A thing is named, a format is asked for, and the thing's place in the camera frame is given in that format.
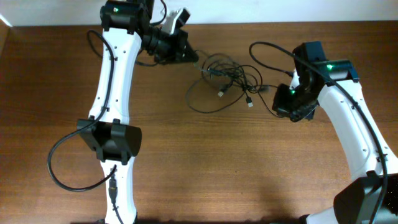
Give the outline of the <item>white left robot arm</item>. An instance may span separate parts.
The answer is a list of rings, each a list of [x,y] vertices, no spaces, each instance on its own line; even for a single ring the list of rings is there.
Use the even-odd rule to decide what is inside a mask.
[[[105,40],[101,73],[88,119],[79,120],[78,127],[106,179],[105,223],[137,222],[132,181],[142,131],[129,124],[129,96],[140,49],[154,56],[157,65],[198,61],[182,30],[188,9],[171,12],[157,27],[150,22],[153,8],[153,1],[107,1],[100,9]]]

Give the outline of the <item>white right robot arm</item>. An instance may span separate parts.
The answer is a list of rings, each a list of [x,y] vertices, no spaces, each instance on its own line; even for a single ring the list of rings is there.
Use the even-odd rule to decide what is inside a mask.
[[[323,108],[338,135],[352,182],[333,206],[300,223],[397,223],[397,156],[385,142],[364,100],[349,60],[327,60],[319,41],[296,47],[289,85],[277,88],[272,109],[293,122]]]

